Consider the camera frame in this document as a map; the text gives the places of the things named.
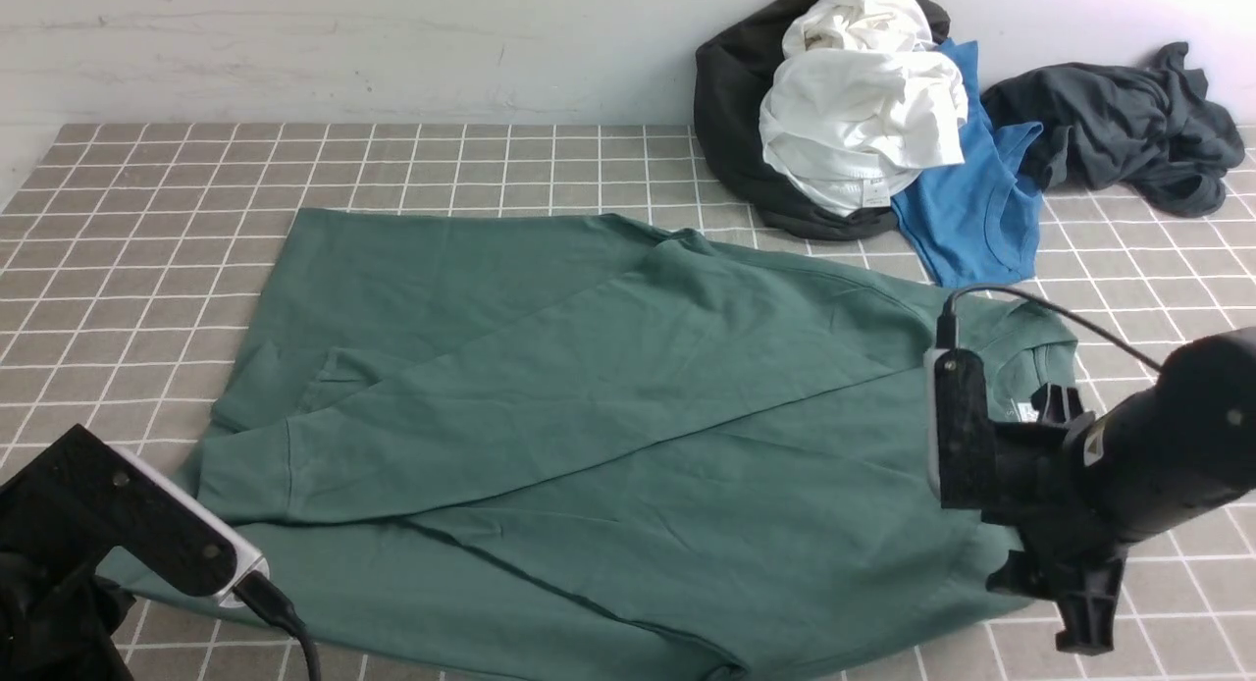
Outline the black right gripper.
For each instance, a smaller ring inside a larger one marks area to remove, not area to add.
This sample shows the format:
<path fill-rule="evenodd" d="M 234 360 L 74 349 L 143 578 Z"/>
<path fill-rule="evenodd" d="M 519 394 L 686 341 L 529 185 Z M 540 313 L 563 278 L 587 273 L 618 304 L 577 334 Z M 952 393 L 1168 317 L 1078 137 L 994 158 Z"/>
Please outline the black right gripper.
<path fill-rule="evenodd" d="M 986 520 L 1017 531 L 1021 548 L 1009 552 L 986 587 L 1053 602 L 1063 617 L 1059 653 L 1117 648 L 1127 544 L 1090 470 L 1104 457 L 1108 420 L 1138 402 L 1138 395 L 1125 396 L 1112 411 L 1094 413 L 1081 408 L 1076 388 L 1050 383 L 1031 396 L 1035 421 L 995 428 L 999 489 Z"/>

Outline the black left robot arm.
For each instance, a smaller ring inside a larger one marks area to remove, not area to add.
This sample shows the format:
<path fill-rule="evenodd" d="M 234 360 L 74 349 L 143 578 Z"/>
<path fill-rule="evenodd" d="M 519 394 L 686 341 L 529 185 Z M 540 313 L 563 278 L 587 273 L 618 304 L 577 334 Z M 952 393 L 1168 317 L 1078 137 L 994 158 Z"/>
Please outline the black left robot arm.
<path fill-rule="evenodd" d="M 58 578 L 3 552 L 3 680 L 131 680 L 113 633 L 134 597 L 78 565 Z"/>

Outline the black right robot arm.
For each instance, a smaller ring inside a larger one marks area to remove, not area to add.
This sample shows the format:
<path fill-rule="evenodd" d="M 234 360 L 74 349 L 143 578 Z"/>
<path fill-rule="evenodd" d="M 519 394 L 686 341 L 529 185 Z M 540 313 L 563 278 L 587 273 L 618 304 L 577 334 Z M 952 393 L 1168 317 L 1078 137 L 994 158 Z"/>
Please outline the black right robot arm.
<path fill-rule="evenodd" d="M 1172 351 L 1154 384 L 1105 413 L 997 423 L 983 520 L 1021 550 L 987 580 L 1059 609 L 1065 655 L 1112 653 L 1127 552 L 1252 493 L 1253 329 Z"/>

